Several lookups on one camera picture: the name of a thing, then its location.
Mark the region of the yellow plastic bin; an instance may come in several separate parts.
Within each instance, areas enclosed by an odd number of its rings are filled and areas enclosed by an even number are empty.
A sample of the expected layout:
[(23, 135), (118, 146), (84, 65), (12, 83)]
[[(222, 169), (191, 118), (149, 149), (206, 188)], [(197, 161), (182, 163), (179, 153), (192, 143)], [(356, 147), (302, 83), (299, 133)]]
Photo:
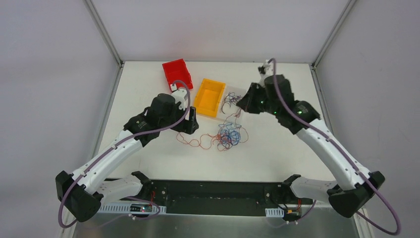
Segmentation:
[(226, 84), (204, 78), (195, 96), (194, 107), (198, 114), (215, 118)]

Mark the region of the white plastic bin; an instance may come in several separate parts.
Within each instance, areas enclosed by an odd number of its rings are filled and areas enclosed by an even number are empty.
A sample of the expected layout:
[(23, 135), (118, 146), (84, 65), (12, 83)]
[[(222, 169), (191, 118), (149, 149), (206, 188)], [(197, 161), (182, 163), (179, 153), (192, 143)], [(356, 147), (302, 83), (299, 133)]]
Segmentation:
[(245, 113), (236, 104), (246, 92), (246, 89), (227, 85), (223, 91), (216, 118), (220, 121), (241, 123)]

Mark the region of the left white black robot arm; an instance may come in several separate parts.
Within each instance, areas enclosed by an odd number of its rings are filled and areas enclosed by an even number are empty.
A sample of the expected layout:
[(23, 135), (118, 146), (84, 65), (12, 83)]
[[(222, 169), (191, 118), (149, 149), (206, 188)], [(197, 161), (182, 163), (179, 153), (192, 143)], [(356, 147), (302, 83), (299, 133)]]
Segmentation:
[(101, 206), (122, 198), (148, 199), (151, 181), (140, 171), (108, 183), (105, 179), (127, 158), (158, 138), (162, 131), (171, 129), (192, 134), (198, 128), (196, 109), (191, 106), (188, 89), (158, 94), (142, 113), (129, 119), (106, 149), (73, 172), (61, 171), (55, 177), (60, 201), (59, 225), (69, 228), (76, 222), (85, 222)]

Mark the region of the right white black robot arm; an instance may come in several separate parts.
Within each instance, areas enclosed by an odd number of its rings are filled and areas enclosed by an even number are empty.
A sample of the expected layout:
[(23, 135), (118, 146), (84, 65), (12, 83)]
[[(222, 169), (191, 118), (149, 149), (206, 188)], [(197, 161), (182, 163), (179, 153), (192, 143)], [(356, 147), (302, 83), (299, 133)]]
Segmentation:
[(385, 177), (371, 172), (354, 158), (346, 159), (346, 150), (328, 131), (314, 107), (296, 100), (290, 81), (283, 75), (269, 76), (263, 83), (252, 83), (236, 104), (251, 114), (269, 113), (293, 135), (305, 142), (334, 176), (333, 181), (314, 180), (292, 175), (281, 184), (281, 198), (294, 203), (299, 198), (328, 202), (341, 216), (352, 217), (380, 188)]

